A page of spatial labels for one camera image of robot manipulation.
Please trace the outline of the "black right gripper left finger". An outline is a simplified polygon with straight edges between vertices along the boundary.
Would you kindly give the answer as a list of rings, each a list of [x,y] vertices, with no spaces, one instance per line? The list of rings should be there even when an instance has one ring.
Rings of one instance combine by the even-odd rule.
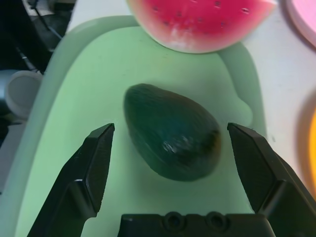
[[[59,172],[28,235],[79,237],[100,211],[109,173],[115,126],[92,131]]]

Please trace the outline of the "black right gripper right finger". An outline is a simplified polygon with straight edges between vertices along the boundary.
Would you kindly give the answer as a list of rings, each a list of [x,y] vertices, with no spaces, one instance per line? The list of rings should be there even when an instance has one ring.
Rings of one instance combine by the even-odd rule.
[[[256,214],[277,237],[314,237],[316,202],[291,166],[256,131],[229,123],[237,172]]]

